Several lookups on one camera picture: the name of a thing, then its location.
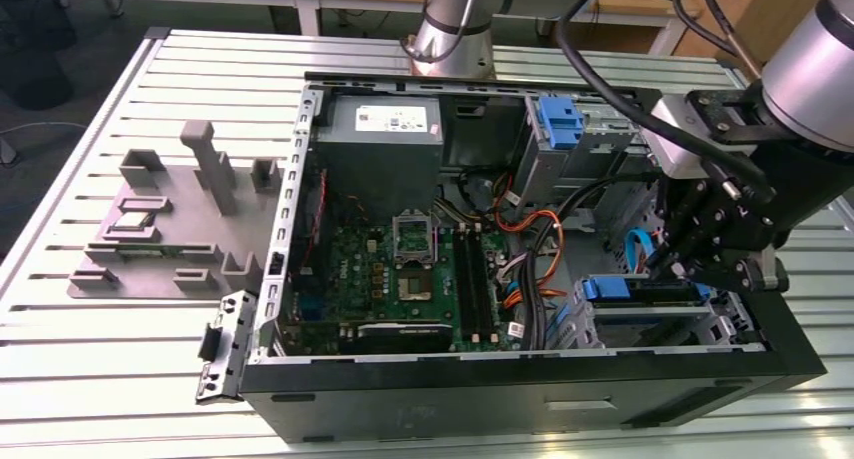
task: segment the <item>metal slotted table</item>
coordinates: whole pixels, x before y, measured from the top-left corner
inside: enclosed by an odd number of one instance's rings
[[[742,85],[703,59],[587,57],[618,85],[666,92]],[[495,60],[501,79],[581,82],[557,51],[497,47]],[[72,299],[67,275],[122,186],[128,149],[192,163],[178,139],[184,120],[214,121],[215,146],[234,165],[275,156],[288,169],[307,70],[406,74],[407,61],[391,41],[194,31],[144,40],[0,267],[0,456],[433,457],[442,447],[447,457],[851,457],[854,222],[841,201],[781,253],[789,305],[827,375],[682,427],[287,445],[248,405],[196,406],[196,350],[216,301]]]

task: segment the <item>power supply label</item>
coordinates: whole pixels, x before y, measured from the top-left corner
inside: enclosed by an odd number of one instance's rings
[[[356,131],[427,132],[427,108],[416,106],[359,106]]]

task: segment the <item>motherboard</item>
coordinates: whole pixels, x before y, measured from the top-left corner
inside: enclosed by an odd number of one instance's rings
[[[326,293],[299,294],[299,321],[280,324],[288,355],[510,349],[489,279],[505,261],[501,233],[430,218],[336,228]]]

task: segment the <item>ram slot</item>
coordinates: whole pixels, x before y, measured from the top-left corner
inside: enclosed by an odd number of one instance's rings
[[[481,245],[481,234],[470,232],[466,237],[469,244],[469,261],[471,276],[469,278],[473,286],[473,299],[478,315],[478,334],[482,341],[489,341],[495,332],[493,321],[493,300],[487,289],[490,279],[486,274],[486,256]]]
[[[469,271],[469,250],[465,232],[454,231],[454,272],[457,279],[457,301],[459,303],[459,325],[463,339],[469,340],[478,332],[478,313],[475,310],[474,289]]]

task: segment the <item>white sticker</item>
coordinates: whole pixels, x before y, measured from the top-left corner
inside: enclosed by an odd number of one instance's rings
[[[507,325],[507,335],[522,339],[522,337],[525,336],[525,325],[519,324],[518,322],[511,322]]]
[[[356,131],[427,132],[427,108],[414,106],[359,106]]]
[[[507,191],[505,199],[507,199],[507,202],[510,202],[514,206],[519,205],[521,197],[513,191]]]

